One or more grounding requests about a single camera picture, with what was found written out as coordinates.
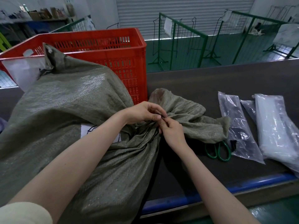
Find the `right arm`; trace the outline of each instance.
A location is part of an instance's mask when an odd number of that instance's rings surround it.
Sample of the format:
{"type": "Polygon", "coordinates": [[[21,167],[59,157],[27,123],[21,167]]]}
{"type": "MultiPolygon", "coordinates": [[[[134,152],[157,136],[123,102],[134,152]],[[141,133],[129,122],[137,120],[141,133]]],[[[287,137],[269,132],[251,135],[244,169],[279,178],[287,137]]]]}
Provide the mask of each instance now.
{"type": "Polygon", "coordinates": [[[259,223],[198,159],[187,145],[183,127],[167,117],[159,121],[168,145],[181,158],[214,223],[259,223]]]}

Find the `pale yellow sleeve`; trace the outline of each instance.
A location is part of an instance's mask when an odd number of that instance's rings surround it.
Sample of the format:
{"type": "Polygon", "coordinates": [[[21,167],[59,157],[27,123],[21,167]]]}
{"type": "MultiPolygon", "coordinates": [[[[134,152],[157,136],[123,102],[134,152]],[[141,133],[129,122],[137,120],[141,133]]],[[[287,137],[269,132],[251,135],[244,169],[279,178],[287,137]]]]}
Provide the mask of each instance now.
{"type": "Polygon", "coordinates": [[[42,206],[30,202],[17,202],[0,208],[0,223],[52,224],[53,220],[42,206]]]}

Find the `green scissors handle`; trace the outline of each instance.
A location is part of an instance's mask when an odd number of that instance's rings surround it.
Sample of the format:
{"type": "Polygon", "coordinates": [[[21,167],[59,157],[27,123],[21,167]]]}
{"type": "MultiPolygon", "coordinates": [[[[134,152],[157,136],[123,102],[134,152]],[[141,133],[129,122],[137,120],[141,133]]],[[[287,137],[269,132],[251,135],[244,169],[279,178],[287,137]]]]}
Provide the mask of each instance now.
{"type": "Polygon", "coordinates": [[[207,144],[204,145],[204,149],[205,149],[205,151],[206,151],[206,153],[207,153],[207,156],[208,156],[209,158],[211,158],[211,159],[217,159],[217,158],[218,158],[218,159],[220,159],[222,162],[227,162],[227,161],[229,161],[230,158],[231,158],[231,151],[230,151],[230,148],[229,148],[229,146],[225,143],[225,141],[221,141],[221,142],[219,142],[219,143],[218,143],[218,148],[216,148],[216,144],[214,144],[214,153],[215,153],[215,156],[211,155],[211,154],[207,151],[207,144]],[[226,159],[223,159],[223,158],[221,158],[221,156],[220,156],[220,147],[221,147],[221,143],[223,143],[224,147],[225,147],[226,150],[227,150],[227,154],[228,154],[228,156],[227,156],[226,159]]]}

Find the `green floor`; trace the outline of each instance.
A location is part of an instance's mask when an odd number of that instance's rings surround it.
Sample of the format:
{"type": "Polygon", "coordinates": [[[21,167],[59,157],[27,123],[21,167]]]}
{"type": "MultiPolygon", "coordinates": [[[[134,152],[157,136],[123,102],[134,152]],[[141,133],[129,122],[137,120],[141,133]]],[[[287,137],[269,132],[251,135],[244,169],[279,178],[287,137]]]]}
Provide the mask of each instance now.
{"type": "MultiPolygon", "coordinates": [[[[222,65],[230,65],[235,57],[238,45],[243,39],[243,34],[220,35],[215,48],[217,58],[222,65]]],[[[244,45],[236,59],[236,64],[252,63],[259,61],[280,60],[284,57],[277,52],[263,52],[272,45],[275,34],[268,33],[263,36],[248,35],[244,45]]],[[[213,46],[214,36],[210,36],[204,52],[206,56],[213,46]]],[[[181,38],[174,41],[172,70],[196,68],[200,57],[200,48],[203,42],[200,38],[181,38]]],[[[169,70],[171,57],[172,40],[161,41],[160,56],[168,61],[162,64],[164,70],[169,70]]],[[[147,73],[160,72],[162,69],[158,64],[148,64],[157,57],[158,41],[147,41],[146,61],[147,73]]],[[[290,49],[279,47],[280,51],[288,52],[290,49]]],[[[294,56],[299,56],[299,48],[294,52],[294,56]]],[[[219,64],[213,59],[203,59],[201,67],[215,67],[219,64]]],[[[251,213],[262,223],[299,223],[299,195],[285,198],[273,203],[263,204],[249,208],[251,213]]],[[[184,224],[206,224],[213,223],[211,218],[192,220],[184,224]]]]}
{"type": "MultiPolygon", "coordinates": [[[[267,33],[262,36],[248,35],[240,50],[235,64],[254,63],[261,61],[273,61],[284,59],[284,54],[278,52],[265,51],[273,43],[276,33],[267,33]]],[[[216,36],[209,36],[204,57],[212,50],[216,36]]],[[[218,56],[216,60],[221,65],[230,65],[233,63],[239,45],[244,38],[244,34],[225,34],[220,35],[215,46],[215,54],[218,56]]],[[[172,69],[182,70],[196,68],[201,54],[203,39],[200,37],[180,38],[174,40],[172,69]]],[[[165,63],[162,63],[164,70],[170,70],[172,40],[161,40],[160,57],[165,63]]],[[[280,45],[277,47],[280,51],[288,53],[289,47],[280,45]]],[[[158,64],[149,64],[156,61],[158,56],[158,41],[147,41],[147,73],[162,71],[158,64]]],[[[299,48],[294,52],[294,56],[299,56],[299,48]]],[[[204,58],[200,67],[215,67],[220,64],[214,59],[204,58]]]]}

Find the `red basket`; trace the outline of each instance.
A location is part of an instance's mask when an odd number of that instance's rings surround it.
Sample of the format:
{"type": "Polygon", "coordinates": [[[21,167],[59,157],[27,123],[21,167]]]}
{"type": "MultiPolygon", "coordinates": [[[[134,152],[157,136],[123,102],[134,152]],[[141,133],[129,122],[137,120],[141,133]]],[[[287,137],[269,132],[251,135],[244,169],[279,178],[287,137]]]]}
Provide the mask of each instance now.
{"type": "Polygon", "coordinates": [[[31,58],[43,56],[43,42],[71,57],[106,65],[124,83],[135,105],[147,101],[146,43],[137,28],[36,35],[0,53],[0,70],[8,73],[2,61],[25,58],[25,51],[32,53],[31,58]]]}

